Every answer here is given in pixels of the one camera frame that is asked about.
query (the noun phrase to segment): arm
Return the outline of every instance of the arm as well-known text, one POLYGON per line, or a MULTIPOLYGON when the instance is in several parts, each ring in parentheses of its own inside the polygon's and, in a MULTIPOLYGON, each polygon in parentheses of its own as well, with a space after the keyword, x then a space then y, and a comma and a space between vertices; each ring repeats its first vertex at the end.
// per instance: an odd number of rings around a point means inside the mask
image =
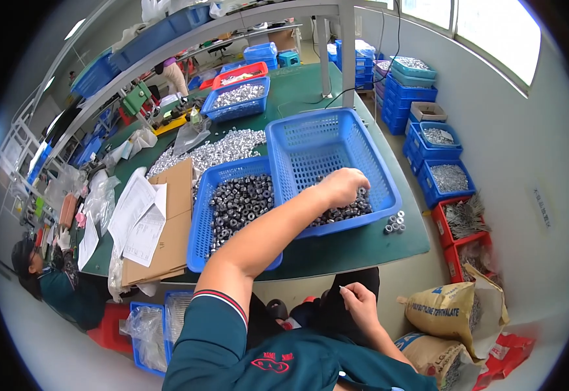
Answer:
POLYGON ((226 293, 247 314, 254 279, 317 216, 353 202, 359 187, 370 187, 363 173, 341 168, 257 218, 210 257, 195 291, 226 293))
POLYGON ((371 346, 386 356, 410 365, 417 372, 413 363, 395 346, 389 333, 380 324, 377 318, 376 296, 373 292, 365 288, 363 284, 354 282, 341 287, 340 293, 343 296, 345 308, 369 339, 371 346))

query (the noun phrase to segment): green table surface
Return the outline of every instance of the green table surface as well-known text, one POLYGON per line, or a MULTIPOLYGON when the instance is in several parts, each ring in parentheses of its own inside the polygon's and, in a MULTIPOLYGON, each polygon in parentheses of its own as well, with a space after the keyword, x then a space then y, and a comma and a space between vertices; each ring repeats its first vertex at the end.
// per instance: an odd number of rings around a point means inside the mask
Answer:
MULTIPOLYGON (((330 81, 334 95, 342 91, 341 72, 335 64, 329 64, 330 81)), ((285 67, 270 71, 271 87, 267 108, 263 114, 238 118, 224 123, 213 123, 210 136, 206 139, 211 143, 224 137, 222 131, 233 126, 237 129, 265 129, 267 123, 281 117, 298 114, 300 111, 324 108, 331 99, 320 103, 321 70, 320 64, 308 64, 295 67, 285 67)), ((205 95, 210 89, 199 91, 196 95, 205 95)), ((341 98, 332 106, 340 106, 341 98)), ((367 123, 368 131, 373 138, 382 158, 389 168, 393 180, 398 187, 402 199, 402 210, 405 212, 406 230, 403 234, 384 235, 382 229, 387 219, 381 219, 360 228, 346 230, 323 237, 312 237, 292 241, 284 250, 282 264, 275 270, 264 271, 257 281, 287 280, 294 278, 316 277, 342 273, 344 271, 359 270, 383 263, 421 254, 429 251, 430 243, 421 213, 414 200, 413 193, 406 182, 404 173, 389 147, 382 131, 374 122, 372 114, 357 94, 354 97, 356 112, 367 123)), ((161 113, 171 109, 163 108, 161 113)), ((140 124, 133 123, 119 131, 105 143, 113 148, 123 143, 140 124)), ((119 199, 124 186, 132 172, 139 167, 150 167, 163 153, 168 145, 176 138, 176 131, 169 131, 159 136, 153 148, 141 150, 130 160, 122 160, 115 168, 114 175, 120 179, 121 184, 115 187, 115 199, 119 199)), ((266 154, 265 146, 256 149, 266 154)), ((84 230, 76 233, 77 243, 80 242, 84 230)), ((95 253, 83 268, 86 273, 108 275, 108 263, 113 239, 109 233, 100 238, 95 253)), ((195 283, 199 274, 187 271, 184 275, 168 278, 164 282, 195 283)))

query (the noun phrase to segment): paper document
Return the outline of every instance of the paper document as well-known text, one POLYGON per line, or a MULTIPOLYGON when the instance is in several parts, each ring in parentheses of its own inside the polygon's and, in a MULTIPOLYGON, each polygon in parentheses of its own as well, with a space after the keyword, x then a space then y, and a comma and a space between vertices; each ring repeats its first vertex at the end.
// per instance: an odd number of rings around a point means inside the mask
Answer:
POLYGON ((108 223, 108 232, 118 251, 124 251, 130 232, 154 204, 155 197, 155 189, 143 175, 132 173, 108 223))
POLYGON ((154 184, 152 187, 156 191, 154 204, 134 226, 124 248, 124 257, 145 267, 152 263, 167 220, 167 184, 154 184))
POLYGON ((85 236, 78 245, 78 270, 82 270, 87 262, 89 262, 99 240, 100 238, 97 236, 97 231, 95 230, 95 223, 93 223, 93 217, 90 212, 87 212, 85 236))

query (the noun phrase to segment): floor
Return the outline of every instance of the floor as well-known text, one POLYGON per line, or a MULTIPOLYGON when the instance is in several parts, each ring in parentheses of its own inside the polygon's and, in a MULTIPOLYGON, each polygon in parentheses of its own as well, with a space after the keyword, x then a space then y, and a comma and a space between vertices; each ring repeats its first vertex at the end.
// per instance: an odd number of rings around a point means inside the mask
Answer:
MULTIPOLYGON (((301 42, 301 61, 305 64, 319 62, 310 41, 301 42)), ((371 98, 363 98, 363 101, 373 113, 374 101, 371 98)), ((401 152, 405 137, 392 136, 381 120, 378 121, 378 125, 404 171, 421 213, 424 213, 428 208, 423 199, 423 193, 401 152)), ((403 306, 396 302, 396 298, 398 296, 408 297, 413 293, 449 283, 449 274, 436 227, 430 216, 424 216, 423 219, 428 230, 430 251, 379 267, 381 284, 377 303, 378 318, 393 340, 413 331, 413 326, 404 317, 403 306)), ((254 293, 265 303, 273 298, 279 298, 285 302, 288 309, 292 309, 308 296, 319 297, 332 285, 332 280, 333 277, 327 276, 282 282, 260 282, 254 284, 254 293)), ((164 292, 165 288, 161 286, 154 297, 147 298, 139 294, 135 299, 163 303, 164 292)))

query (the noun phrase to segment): pile of dark nuts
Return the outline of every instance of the pile of dark nuts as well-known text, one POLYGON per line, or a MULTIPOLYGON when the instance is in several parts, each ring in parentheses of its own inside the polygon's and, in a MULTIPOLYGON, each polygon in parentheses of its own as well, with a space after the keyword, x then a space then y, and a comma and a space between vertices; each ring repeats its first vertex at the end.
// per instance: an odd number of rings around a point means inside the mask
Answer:
MULTIPOLYGON (((317 183, 324 179, 323 175, 317 177, 317 183)), ((350 219, 352 217, 368 215, 372 213, 371 204, 369 203, 369 192, 366 188, 358 188, 356 200, 344 208, 333 208, 326 210, 322 215, 317 217, 308 228, 322 226, 350 219)))
POLYGON ((274 207, 274 184, 271 176, 246 175, 219 184, 209 201, 213 219, 212 241, 208 259, 226 241, 251 221, 274 207))

